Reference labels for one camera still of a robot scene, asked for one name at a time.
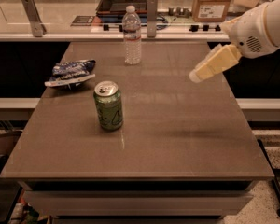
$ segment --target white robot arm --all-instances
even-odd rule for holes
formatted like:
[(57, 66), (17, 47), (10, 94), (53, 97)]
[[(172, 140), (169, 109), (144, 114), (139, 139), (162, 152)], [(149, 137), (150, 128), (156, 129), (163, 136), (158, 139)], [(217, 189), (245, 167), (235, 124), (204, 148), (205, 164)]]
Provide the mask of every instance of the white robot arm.
[(216, 46), (189, 73), (193, 82), (201, 82), (235, 66), (242, 56), (257, 58), (280, 49), (280, 0), (248, 10), (239, 18), (223, 22), (220, 27), (229, 36), (231, 44)]

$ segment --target water bottle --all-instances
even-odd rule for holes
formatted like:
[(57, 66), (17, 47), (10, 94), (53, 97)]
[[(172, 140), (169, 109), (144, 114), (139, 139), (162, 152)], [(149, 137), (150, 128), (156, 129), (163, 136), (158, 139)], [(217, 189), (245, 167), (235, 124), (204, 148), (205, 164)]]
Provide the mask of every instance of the water bottle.
[(137, 64), (141, 62), (141, 20), (134, 6), (127, 6), (126, 12), (122, 19), (125, 62)]

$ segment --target soda can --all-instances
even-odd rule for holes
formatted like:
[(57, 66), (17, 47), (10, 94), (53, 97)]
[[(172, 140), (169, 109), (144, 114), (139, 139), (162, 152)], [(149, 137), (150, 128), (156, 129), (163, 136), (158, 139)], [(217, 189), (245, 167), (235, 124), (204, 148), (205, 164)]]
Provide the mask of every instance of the soda can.
[(118, 129), (123, 121), (119, 86), (113, 81), (100, 82), (93, 97), (101, 127), (109, 131)]

